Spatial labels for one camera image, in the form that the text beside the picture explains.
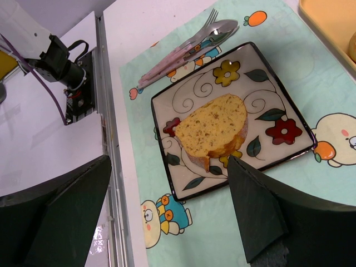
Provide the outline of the pink handled spoon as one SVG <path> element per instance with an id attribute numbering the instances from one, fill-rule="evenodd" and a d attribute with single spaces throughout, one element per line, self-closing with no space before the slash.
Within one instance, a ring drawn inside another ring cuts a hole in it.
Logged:
<path id="1" fill-rule="evenodd" d="M 200 44 L 204 39 L 209 37 L 210 35 L 218 36 L 220 34 L 228 33 L 230 31 L 232 31 L 234 28 L 236 28 L 237 26 L 238 26 L 238 21 L 234 20 L 234 19 L 222 19 L 222 20 L 213 22 L 206 28 L 202 37 L 195 43 L 195 45 L 192 48 L 188 49 L 187 53 L 190 50 L 192 50 L 195 46 Z"/>

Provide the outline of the glazed bagel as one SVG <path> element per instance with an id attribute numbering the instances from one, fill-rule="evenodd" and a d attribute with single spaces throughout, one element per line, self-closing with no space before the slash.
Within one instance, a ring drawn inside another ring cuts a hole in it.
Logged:
<path id="1" fill-rule="evenodd" d="M 348 55 L 354 62 L 356 62 L 356 32 L 349 40 Z"/>

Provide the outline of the floral square plate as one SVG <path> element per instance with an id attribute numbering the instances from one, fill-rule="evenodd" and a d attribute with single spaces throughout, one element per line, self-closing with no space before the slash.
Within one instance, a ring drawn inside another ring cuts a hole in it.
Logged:
<path id="1" fill-rule="evenodd" d="M 316 144 L 281 80 L 252 42 L 157 93 L 151 109 L 176 201 L 225 186 L 230 156 L 264 171 Z"/>

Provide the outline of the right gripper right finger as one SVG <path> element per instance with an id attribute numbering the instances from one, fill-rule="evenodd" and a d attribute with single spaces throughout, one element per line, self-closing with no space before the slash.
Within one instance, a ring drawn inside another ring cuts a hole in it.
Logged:
<path id="1" fill-rule="evenodd" d="M 234 156 L 228 182 L 249 265 L 355 265 L 354 206 L 306 194 Z"/>

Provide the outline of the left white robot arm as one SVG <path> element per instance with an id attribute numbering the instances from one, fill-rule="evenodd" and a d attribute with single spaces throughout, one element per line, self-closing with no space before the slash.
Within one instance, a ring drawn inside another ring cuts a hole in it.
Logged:
<path id="1" fill-rule="evenodd" d="M 67 47 L 17 1 L 1 1 L 1 36 L 48 82 L 60 82 L 71 91 L 86 83 L 87 71 L 78 60 L 88 52 L 88 43 L 80 39 Z"/>

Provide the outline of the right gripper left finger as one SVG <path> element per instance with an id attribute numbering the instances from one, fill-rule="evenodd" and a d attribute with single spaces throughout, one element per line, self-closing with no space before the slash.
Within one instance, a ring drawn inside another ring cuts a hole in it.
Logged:
<path id="1" fill-rule="evenodd" d="M 102 155 L 1 197 L 1 266 L 84 266 L 111 177 Z"/>

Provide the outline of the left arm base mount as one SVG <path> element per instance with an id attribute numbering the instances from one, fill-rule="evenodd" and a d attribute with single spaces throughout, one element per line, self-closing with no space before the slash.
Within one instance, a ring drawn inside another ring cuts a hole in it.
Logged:
<path id="1" fill-rule="evenodd" d="M 78 90 L 64 91 L 67 96 L 65 117 L 68 125 L 83 119 L 95 109 L 95 79 L 93 76 L 92 52 L 81 57 L 78 63 L 86 71 L 86 80 Z"/>

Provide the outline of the herb bread slice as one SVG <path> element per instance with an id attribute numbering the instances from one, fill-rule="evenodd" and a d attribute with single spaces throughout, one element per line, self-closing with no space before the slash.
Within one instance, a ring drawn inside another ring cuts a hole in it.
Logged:
<path id="1" fill-rule="evenodd" d="M 201 106 L 175 128 L 175 136 L 197 166 L 209 172 L 210 160 L 241 148 L 248 133 L 243 100 L 230 93 Z"/>

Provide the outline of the pink handled knife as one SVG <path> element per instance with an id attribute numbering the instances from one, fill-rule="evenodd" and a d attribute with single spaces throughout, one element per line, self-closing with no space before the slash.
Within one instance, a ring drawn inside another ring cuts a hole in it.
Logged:
<path id="1" fill-rule="evenodd" d="M 238 28 L 239 26 L 237 26 L 228 33 L 220 34 L 218 36 L 210 35 L 200 44 L 198 44 L 192 50 L 186 53 L 183 57 L 174 61 L 173 64 L 169 65 L 160 73 L 153 76 L 152 79 L 148 80 L 144 84 L 144 88 L 165 76 L 169 77 L 171 79 L 171 82 L 175 82 L 178 79 L 184 77 L 189 72 L 193 71 L 195 68 L 208 63 L 221 52 L 219 46 L 232 35 L 234 35 Z"/>

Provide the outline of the aluminium front rail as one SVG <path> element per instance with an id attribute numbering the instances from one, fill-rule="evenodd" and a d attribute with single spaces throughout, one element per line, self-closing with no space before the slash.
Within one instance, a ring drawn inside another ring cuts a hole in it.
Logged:
<path id="1" fill-rule="evenodd" d="M 96 18 L 96 106 L 102 117 L 103 150 L 112 165 L 107 191 L 110 266 L 134 266 L 127 201 L 117 134 L 113 88 L 103 16 Z"/>

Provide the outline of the mint cartoon placemat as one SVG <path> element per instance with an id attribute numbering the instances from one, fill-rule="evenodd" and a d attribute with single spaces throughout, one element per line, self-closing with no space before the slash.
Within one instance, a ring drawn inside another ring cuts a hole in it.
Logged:
<path id="1" fill-rule="evenodd" d="M 354 266 L 355 83 L 283 1 L 217 1 L 239 30 L 202 60 L 140 89 L 208 11 L 120 68 L 149 266 Z M 239 149 L 209 166 L 187 118 L 237 96 Z"/>

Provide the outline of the yellow plastic tray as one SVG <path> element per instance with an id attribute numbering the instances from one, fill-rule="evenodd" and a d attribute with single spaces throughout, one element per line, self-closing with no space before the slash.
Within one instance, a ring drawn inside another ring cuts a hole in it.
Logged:
<path id="1" fill-rule="evenodd" d="M 355 0 L 303 0 L 299 10 L 355 77 L 355 62 L 348 55 L 349 40 L 355 33 Z"/>

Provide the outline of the pink handled fork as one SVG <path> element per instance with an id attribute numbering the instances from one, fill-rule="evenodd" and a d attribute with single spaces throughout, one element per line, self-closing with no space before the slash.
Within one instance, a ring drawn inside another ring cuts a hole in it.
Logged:
<path id="1" fill-rule="evenodd" d="M 153 78 L 154 75 L 160 73 L 165 67 L 168 67 L 174 60 L 178 59 L 178 56 L 183 56 L 183 52 L 187 52 L 189 48 L 192 48 L 195 43 L 202 37 L 206 28 L 215 22 L 218 15 L 218 11 L 216 9 L 212 9 L 210 15 L 208 16 L 206 22 L 201 27 L 199 31 L 197 31 L 192 37 L 187 39 L 184 43 L 176 47 L 172 50 L 167 56 L 165 56 L 158 64 L 156 64 L 151 70 L 148 71 L 145 75 L 141 77 L 139 80 L 138 88 L 143 88 L 144 83 L 149 79 Z"/>

